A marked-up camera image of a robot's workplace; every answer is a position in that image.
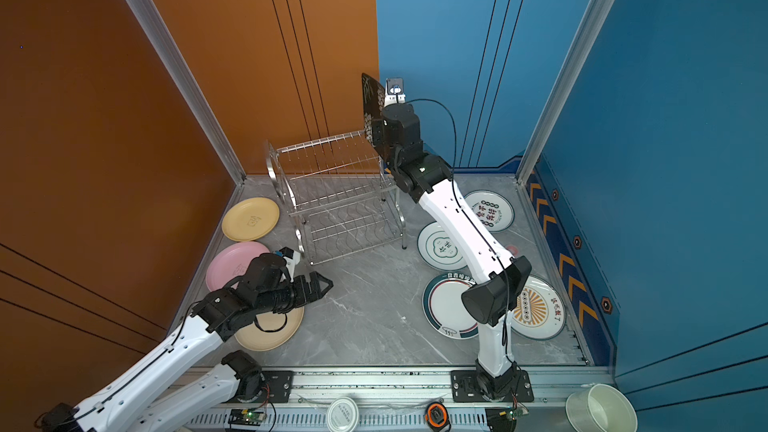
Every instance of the plate with chinese characters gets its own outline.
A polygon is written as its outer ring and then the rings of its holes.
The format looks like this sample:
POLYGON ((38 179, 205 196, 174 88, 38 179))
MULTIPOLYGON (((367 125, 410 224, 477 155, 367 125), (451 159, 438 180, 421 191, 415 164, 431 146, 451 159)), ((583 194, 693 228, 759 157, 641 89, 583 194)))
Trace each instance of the plate with chinese characters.
POLYGON ((543 341, 563 330, 565 306, 550 284, 531 275, 509 318, 513 331, 523 337, 543 341))
POLYGON ((436 222, 424 227, 418 234, 418 253, 427 264, 444 272, 457 271, 467 266, 456 244, 436 222))
POLYGON ((501 232, 512 225, 514 209, 496 192, 476 190, 464 199, 489 232, 501 232))
POLYGON ((462 303, 462 293, 475 281, 460 272, 445 272, 424 289, 424 314, 436 331, 455 339, 473 338, 478 323, 462 303))

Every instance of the orange ring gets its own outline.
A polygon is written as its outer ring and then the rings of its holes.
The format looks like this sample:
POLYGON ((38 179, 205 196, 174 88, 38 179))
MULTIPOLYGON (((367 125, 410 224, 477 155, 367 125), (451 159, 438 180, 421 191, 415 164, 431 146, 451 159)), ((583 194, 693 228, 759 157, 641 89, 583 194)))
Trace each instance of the orange ring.
POLYGON ((435 403, 435 404, 432 404, 432 405, 430 405, 430 406, 427 408, 427 414, 426 414, 426 418, 427 418, 427 422, 428 422, 428 423, 429 423, 431 426, 433 426, 433 427, 437 427, 437 428, 439 428, 439 427, 443 427, 443 426, 445 426, 445 425, 446 425, 446 421, 447 421, 447 418, 448 418, 448 411, 447 411, 446 407, 445 407, 443 404, 440 404, 440 403, 435 403), (435 408, 441 408, 441 409, 442 409, 442 417, 443 417, 443 418, 442 418, 442 422, 441 422, 440 424, 436 424, 436 423, 435 423, 435 421, 434 421, 434 420, 432 420, 432 411, 433 411, 435 408))

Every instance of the tape measure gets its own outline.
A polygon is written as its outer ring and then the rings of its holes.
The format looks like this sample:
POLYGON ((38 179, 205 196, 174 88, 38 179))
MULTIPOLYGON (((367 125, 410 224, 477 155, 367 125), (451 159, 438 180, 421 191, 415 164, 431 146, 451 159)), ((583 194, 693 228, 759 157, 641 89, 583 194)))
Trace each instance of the tape measure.
POLYGON ((432 402, 427 406, 425 418, 432 432, 439 432, 446 427, 448 427, 448 430, 451 429, 451 420, 448 418, 446 406, 439 402, 432 402))

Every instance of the white lid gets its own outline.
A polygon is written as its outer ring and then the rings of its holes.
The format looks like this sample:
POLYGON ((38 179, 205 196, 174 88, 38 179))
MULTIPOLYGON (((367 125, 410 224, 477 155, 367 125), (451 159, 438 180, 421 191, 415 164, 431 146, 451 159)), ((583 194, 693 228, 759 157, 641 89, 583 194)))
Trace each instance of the white lid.
POLYGON ((357 404, 350 398, 338 398, 328 407, 328 428, 331 432, 352 432, 359 418, 357 404))

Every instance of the two-tier wire rack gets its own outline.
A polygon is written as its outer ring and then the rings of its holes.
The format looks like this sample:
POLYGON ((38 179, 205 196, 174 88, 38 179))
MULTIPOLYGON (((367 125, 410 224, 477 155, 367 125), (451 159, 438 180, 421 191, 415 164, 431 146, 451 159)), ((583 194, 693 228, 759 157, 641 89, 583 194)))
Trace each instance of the two-tier wire rack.
POLYGON ((269 144, 266 166, 311 264, 396 240, 406 247, 400 190, 364 131, 269 144))

